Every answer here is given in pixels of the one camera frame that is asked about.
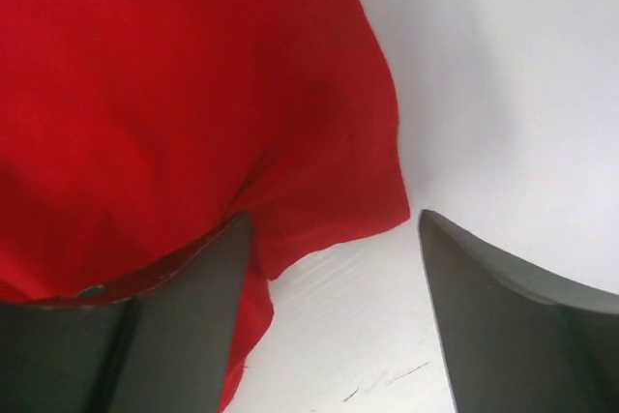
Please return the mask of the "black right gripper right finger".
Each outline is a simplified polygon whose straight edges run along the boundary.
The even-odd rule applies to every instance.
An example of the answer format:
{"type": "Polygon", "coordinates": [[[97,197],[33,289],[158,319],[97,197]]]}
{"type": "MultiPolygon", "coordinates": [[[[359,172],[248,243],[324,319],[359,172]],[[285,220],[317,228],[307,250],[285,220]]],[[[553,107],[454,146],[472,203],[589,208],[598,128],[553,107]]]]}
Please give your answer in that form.
{"type": "Polygon", "coordinates": [[[458,412],[615,412],[618,297],[419,216],[446,372],[458,412]]]}

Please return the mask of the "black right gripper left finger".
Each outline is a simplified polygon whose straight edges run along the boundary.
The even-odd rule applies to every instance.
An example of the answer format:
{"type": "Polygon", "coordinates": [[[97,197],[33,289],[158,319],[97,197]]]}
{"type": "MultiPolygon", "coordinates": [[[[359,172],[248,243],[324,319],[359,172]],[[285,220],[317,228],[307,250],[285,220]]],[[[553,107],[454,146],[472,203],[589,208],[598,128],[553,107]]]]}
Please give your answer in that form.
{"type": "Polygon", "coordinates": [[[251,254],[239,214],[118,280],[1,307],[5,412],[216,412],[251,254]]]}

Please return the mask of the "red t shirt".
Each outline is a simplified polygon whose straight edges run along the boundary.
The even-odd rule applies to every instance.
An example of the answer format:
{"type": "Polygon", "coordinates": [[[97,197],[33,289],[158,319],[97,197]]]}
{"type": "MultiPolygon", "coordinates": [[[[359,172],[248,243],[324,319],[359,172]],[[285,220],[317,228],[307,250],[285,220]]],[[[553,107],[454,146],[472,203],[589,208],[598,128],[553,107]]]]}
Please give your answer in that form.
{"type": "Polygon", "coordinates": [[[409,219],[360,0],[1,0],[1,298],[71,297],[246,212],[221,405],[297,260],[409,219]]]}

